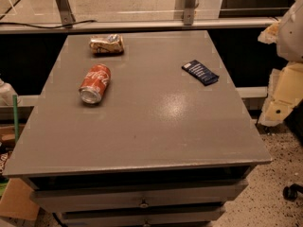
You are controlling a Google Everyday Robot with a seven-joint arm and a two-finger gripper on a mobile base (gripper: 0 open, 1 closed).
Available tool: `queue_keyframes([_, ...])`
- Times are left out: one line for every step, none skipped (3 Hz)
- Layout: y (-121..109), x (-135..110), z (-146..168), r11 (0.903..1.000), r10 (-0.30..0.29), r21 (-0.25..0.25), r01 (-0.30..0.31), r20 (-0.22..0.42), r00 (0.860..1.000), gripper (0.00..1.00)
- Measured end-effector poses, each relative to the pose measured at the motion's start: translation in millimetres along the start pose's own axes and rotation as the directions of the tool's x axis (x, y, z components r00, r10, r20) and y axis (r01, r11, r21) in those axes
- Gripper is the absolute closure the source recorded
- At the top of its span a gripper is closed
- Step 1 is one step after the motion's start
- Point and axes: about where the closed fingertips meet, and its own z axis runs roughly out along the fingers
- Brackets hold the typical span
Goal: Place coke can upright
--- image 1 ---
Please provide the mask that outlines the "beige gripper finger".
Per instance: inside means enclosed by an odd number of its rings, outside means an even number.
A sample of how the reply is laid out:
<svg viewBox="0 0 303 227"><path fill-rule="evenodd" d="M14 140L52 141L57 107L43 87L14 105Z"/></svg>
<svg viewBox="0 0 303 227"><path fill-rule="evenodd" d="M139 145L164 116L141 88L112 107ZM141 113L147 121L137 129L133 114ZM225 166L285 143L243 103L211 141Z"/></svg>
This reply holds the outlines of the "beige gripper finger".
<svg viewBox="0 0 303 227"><path fill-rule="evenodd" d="M260 32L258 41L264 44L275 44L277 42L277 34L280 22L272 23Z"/></svg>
<svg viewBox="0 0 303 227"><path fill-rule="evenodd" d="M288 62L269 77L268 96L261 109L259 124L274 127L284 121L303 100L303 64Z"/></svg>

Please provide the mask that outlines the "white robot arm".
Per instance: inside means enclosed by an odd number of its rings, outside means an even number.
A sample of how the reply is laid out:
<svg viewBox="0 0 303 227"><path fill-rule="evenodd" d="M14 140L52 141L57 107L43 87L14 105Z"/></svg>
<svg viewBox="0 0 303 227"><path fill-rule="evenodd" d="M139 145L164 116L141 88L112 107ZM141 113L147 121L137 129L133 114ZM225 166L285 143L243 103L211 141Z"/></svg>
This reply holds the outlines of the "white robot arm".
<svg viewBox="0 0 303 227"><path fill-rule="evenodd" d="M303 99L303 0L296 0L280 21L263 30L258 41L276 44L277 55L288 62L281 70L272 71L258 119L259 124L274 127Z"/></svg>

